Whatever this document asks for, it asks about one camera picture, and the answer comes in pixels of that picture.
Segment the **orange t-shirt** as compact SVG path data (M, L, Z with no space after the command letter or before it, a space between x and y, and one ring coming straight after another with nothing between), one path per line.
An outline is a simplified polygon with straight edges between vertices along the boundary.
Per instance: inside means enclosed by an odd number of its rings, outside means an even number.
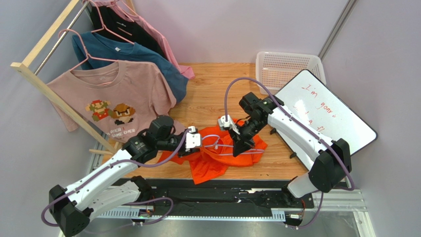
M174 155L167 164L189 165L195 185L218 178L231 167L250 167L260 162L268 145L257 135L253 138L254 148L233 157L233 141L228 131L221 131L218 126L199 130L202 147L196 153L179 157Z

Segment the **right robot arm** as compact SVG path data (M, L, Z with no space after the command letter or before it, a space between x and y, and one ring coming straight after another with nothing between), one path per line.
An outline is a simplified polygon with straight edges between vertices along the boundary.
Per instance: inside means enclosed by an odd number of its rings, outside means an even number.
M239 102L248 120L238 125L231 118L221 118L222 127L233 140L233 156L255 147L253 138L267 125L282 132L298 145L314 163L304 175L292 179L287 187L288 197L299 198L308 193L330 192L351 172L350 147L342 138L333 140L303 124L277 97L259 99L250 92Z

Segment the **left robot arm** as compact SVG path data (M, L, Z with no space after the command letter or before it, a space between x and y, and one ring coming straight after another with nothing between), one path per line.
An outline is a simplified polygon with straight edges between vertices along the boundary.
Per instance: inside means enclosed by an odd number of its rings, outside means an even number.
M194 126L178 135L173 133L173 127L171 117L158 116L98 169L66 187L51 188L42 221L59 227L64 236L73 237L104 212L120 205L147 201L151 188L142 177L133 177L111 190L108 187L139 167L152 168L147 162L155 158L158 151L172 151L174 156L181 156L201 147L202 138Z

